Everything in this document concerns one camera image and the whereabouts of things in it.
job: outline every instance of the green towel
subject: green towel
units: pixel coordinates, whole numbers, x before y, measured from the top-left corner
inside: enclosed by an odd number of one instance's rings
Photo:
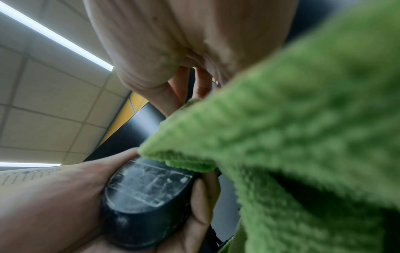
[[[330,20],[139,153],[234,182],[242,227],[223,252],[399,252],[400,1]]]

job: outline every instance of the ceiling light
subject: ceiling light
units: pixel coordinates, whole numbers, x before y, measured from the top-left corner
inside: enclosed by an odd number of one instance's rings
[[[31,167],[31,168],[44,168],[60,166],[60,163],[7,163],[0,162],[0,167]]]
[[[49,28],[39,24],[38,22],[34,21],[32,18],[20,13],[16,9],[8,6],[7,4],[0,1],[0,12],[4,13],[5,15],[9,16],[10,18],[28,26],[29,28],[35,30],[36,32],[46,36],[47,38],[57,42],[58,44],[68,48],[69,50],[79,54],[80,56],[85,57],[86,59],[96,63],[97,65],[105,68],[108,71],[112,71],[114,66],[108,64],[107,62],[103,61],[99,57],[95,56],[94,54],[86,51],[85,49],[81,48],[75,43],[67,40],[63,36],[53,32]]]

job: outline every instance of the black device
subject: black device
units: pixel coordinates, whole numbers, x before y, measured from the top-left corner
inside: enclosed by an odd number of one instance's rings
[[[196,176],[195,172],[142,157],[126,163],[110,179],[103,194],[105,237],[129,250],[158,245],[191,214]]]

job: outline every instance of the drop ceiling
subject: drop ceiling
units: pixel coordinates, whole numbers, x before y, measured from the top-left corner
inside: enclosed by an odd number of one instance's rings
[[[82,0],[2,0],[112,64]],[[0,161],[74,164],[129,91],[114,72],[0,13]]]

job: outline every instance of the yellow wall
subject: yellow wall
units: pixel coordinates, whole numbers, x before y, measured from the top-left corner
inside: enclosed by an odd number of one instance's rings
[[[115,133],[123,124],[125,124],[134,114],[142,109],[145,104],[147,104],[147,100],[144,99],[137,93],[131,93],[129,98],[126,100],[124,106],[118,113],[118,116],[115,118],[114,122],[108,129],[101,143],[103,143],[106,139],[108,139],[113,133]]]

